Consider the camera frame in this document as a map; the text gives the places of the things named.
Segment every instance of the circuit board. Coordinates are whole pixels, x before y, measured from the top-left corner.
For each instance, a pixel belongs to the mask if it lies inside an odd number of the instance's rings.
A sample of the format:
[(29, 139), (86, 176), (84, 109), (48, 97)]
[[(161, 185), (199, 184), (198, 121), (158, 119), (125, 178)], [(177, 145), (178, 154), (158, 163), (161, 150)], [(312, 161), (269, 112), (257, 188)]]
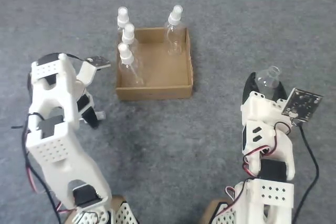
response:
[(290, 93), (282, 115), (308, 122), (323, 96), (294, 88)]
[(107, 59), (101, 56), (92, 56), (92, 57), (86, 58), (85, 61), (87, 61), (91, 65), (94, 65), (97, 68), (97, 70), (111, 66), (111, 63)]

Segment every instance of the open cardboard box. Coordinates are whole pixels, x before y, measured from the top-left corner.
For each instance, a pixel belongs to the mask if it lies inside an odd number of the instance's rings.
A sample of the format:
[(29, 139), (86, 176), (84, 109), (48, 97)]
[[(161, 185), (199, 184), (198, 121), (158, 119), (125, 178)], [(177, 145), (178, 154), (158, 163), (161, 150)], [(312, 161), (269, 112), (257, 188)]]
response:
[[(124, 87), (121, 73), (117, 68), (115, 90), (119, 99), (135, 101), (191, 97), (194, 81), (188, 30), (185, 30), (185, 44), (179, 56), (168, 55), (163, 43), (163, 27), (137, 29), (135, 37), (139, 41), (138, 56), (139, 60), (143, 62), (145, 86)], [(119, 51), (117, 50), (117, 64), (119, 61)]]

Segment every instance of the white spray nozzle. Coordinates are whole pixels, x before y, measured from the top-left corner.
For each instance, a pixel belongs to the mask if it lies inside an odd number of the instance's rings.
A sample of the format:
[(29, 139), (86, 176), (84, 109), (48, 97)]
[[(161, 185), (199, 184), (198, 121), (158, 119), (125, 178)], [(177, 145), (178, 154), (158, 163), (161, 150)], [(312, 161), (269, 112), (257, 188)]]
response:
[(182, 14), (183, 8), (181, 5), (175, 5), (173, 8), (173, 11), (170, 13), (168, 22), (169, 24), (176, 26), (179, 24), (181, 20), (181, 14)]
[(129, 65), (133, 63), (134, 57), (128, 45), (125, 43), (120, 43), (118, 45), (118, 50), (120, 53), (120, 59), (123, 64)]
[(125, 25), (124, 31), (121, 37), (122, 42), (125, 44), (132, 44), (134, 41), (134, 26), (132, 23)]
[(125, 25), (130, 21), (128, 17), (128, 10), (126, 7), (119, 7), (118, 9), (118, 26), (124, 28)]

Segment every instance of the white robotic arm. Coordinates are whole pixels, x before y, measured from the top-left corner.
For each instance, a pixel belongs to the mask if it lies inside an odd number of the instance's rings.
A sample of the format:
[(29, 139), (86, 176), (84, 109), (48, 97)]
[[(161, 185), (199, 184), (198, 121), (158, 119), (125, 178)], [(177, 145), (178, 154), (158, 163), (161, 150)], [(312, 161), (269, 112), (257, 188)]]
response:
[(294, 185), (289, 181), (295, 164), (288, 134), (293, 120), (302, 123), (311, 118), (322, 96), (293, 89), (287, 98), (280, 83), (269, 100), (258, 92), (254, 78), (252, 73), (246, 82), (240, 108), (243, 169), (250, 177), (232, 189), (233, 201), (215, 201), (215, 209), (211, 204), (207, 211), (214, 211), (212, 217), (203, 218), (201, 224), (292, 223)]
[[(80, 118), (93, 128), (98, 126), (86, 86), (97, 69), (108, 66), (102, 59), (93, 65), (84, 61), (77, 76), (66, 54), (44, 56), (31, 66), (33, 97), (26, 148), (42, 167), (47, 184), (60, 202), (67, 209), (76, 209), (75, 224), (115, 223), (110, 187), (75, 135)], [(63, 113), (53, 115), (54, 109)], [(75, 180), (84, 184), (70, 188)]]

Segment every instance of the wooden base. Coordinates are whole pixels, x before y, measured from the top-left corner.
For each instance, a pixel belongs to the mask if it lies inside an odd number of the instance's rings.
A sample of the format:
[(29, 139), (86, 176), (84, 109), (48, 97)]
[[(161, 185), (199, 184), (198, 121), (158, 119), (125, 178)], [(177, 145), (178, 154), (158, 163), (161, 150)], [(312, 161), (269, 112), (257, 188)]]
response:
[[(113, 195), (112, 196), (112, 209), (114, 212), (118, 212), (121, 204), (126, 201), (125, 198), (121, 195)], [(72, 211), (68, 217), (67, 220), (64, 222), (64, 224), (73, 224), (72, 219), (75, 217), (76, 211)]]
[(208, 205), (208, 207), (206, 208), (201, 220), (199, 221), (199, 224), (209, 224), (211, 221), (212, 216), (214, 215), (217, 207), (219, 204), (222, 204), (223, 202), (226, 202), (228, 204), (232, 203), (231, 199), (215, 199), (213, 201), (211, 201), (211, 203)]

